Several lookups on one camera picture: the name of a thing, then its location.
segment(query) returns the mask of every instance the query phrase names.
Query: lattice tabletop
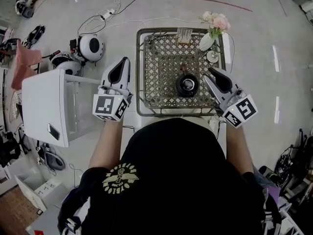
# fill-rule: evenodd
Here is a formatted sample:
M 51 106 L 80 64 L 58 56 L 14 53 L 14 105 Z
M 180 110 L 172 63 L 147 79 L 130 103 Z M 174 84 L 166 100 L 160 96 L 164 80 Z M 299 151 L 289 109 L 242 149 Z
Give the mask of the lattice tabletop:
M 209 67 L 225 70 L 223 40 L 220 36 L 209 50 L 219 54 L 219 61 L 208 62 L 209 51 L 199 50 L 206 29 L 193 28 L 190 44 L 177 43 L 177 28 L 146 28 L 137 33 L 136 42 L 136 106 L 141 116 L 210 116 L 215 100 L 209 94 L 202 75 Z M 193 98 L 179 97 L 175 82 L 182 74 L 181 64 L 186 64 L 199 89 Z

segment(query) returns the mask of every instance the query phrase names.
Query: gray floor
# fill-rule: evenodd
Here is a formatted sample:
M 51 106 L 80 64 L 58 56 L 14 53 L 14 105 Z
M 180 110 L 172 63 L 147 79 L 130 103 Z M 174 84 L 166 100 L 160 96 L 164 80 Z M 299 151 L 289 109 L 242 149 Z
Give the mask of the gray floor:
M 121 0 L 124 8 L 132 0 Z M 203 12 L 209 10 L 223 13 L 231 23 L 229 33 L 235 42 L 236 55 L 233 76 L 253 97 L 259 114 L 244 125 L 247 143 L 257 167 L 267 165 L 273 168 L 279 154 L 293 143 L 298 129 L 306 133 L 312 127 L 311 108 L 312 70 L 308 64 L 313 62 L 313 26 L 292 0 L 219 0 L 244 7 L 248 10 L 207 0 L 137 0 L 122 14 L 115 16 L 107 27 L 128 20 L 174 17 L 186 21 L 197 21 Z M 25 38 L 38 24 L 46 26 L 46 32 L 33 47 L 43 55 L 55 50 L 68 50 L 70 39 L 74 39 L 79 25 L 102 9 L 114 8 L 112 0 L 45 0 L 33 18 L 23 20 L 16 34 Z M 146 27 L 181 26 L 204 27 L 200 23 L 184 23 L 171 19 L 154 20 Z M 135 38 L 139 22 L 130 22 L 107 28 L 99 34 L 106 44 L 104 57 L 97 67 L 86 69 L 86 76 L 98 78 L 105 67 L 117 57 L 128 56 L 135 62 Z M 276 64 L 273 48 L 276 49 Z M 231 57 L 233 44 L 230 40 Z M 131 70 L 130 90 L 134 92 L 134 65 Z M 125 125 L 141 127 L 148 119 L 139 117 L 135 104 L 127 109 Z M 15 130 L 19 121 L 11 124 Z M 95 131 L 73 141 L 68 149 L 58 148 L 67 163 L 86 170 L 96 145 L 102 123 Z M 122 152 L 132 130 L 123 132 Z M 42 168 L 46 177 L 49 173 Z M 73 186 L 74 172 L 67 168 L 58 172 L 67 187 Z

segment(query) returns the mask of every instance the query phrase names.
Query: wooden floor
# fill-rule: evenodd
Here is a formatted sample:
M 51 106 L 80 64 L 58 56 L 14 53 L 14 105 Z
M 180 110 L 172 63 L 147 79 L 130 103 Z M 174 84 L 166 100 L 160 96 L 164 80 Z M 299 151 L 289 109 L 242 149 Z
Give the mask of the wooden floor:
M 0 196 L 0 228 L 5 234 L 28 234 L 26 227 L 37 218 L 37 209 L 25 198 L 19 187 Z

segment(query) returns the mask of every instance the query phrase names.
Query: person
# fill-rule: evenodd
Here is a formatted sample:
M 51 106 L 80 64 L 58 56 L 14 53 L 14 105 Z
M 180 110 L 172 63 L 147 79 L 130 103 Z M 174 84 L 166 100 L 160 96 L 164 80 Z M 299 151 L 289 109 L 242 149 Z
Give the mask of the person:
M 60 232 L 80 216 L 82 234 L 263 234 L 265 197 L 242 127 L 227 124 L 226 158 L 202 118 L 147 125 L 120 159 L 122 129 L 123 120 L 105 123 L 89 169 L 63 203 Z

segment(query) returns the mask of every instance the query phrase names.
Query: power outlet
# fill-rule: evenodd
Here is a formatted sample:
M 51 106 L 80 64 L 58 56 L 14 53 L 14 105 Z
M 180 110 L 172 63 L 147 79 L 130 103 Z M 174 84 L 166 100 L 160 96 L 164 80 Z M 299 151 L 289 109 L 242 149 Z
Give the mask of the power outlet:
M 108 10 L 108 12 L 103 15 L 104 19 L 105 19 L 106 21 L 109 20 L 109 19 L 113 16 L 112 14 L 114 14 L 114 12 L 115 12 L 114 9 Z

